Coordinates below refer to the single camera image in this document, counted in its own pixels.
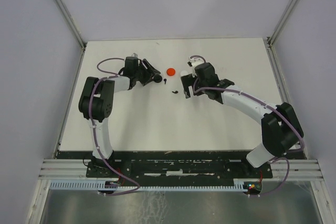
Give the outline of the black charging case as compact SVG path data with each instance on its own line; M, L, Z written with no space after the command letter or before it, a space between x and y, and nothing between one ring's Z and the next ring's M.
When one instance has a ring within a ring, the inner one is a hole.
M161 75L156 75L156 76L153 77L153 81L155 83L160 83L160 82L162 82L162 80L163 80L163 78L162 78Z

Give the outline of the white charging case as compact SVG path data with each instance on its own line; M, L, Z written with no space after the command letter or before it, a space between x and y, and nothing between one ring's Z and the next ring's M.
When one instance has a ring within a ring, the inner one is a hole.
M181 77L182 77L182 76L188 76L188 75L189 75L189 72L186 71L186 70L183 70L183 71L180 72L180 76L181 76Z

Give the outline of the orange charging case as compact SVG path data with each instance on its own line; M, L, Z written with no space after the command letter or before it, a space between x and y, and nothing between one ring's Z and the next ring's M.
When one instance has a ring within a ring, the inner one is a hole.
M174 76L175 74L176 74L176 70L174 69L174 68L168 68L167 70L166 70L166 74L168 75L168 76Z

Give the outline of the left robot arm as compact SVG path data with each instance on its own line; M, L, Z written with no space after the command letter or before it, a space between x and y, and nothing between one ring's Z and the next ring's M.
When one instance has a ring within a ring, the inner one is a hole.
M108 120L112 112L115 93L131 90L137 83L145 86L151 82L159 83L163 80L161 72L155 69L146 59L139 59L137 54L123 59L124 66L119 72L108 72L108 77L88 77L85 81L78 109L89 122L93 151L96 159L102 160L98 171L105 177L112 176L116 171L115 162L109 160L113 154L108 129Z

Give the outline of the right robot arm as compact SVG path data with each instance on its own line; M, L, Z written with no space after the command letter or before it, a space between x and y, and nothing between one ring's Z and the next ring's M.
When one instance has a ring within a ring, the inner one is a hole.
M200 58L190 59L191 72L181 73L184 95L206 95L222 105L230 106L255 120L261 126L261 143L246 155L241 164L241 172L246 177L254 177L260 167L273 159L294 152L293 146L300 144L297 150L303 150L303 130L294 108L287 102L281 105L267 103L244 92L228 79L220 79L214 66Z

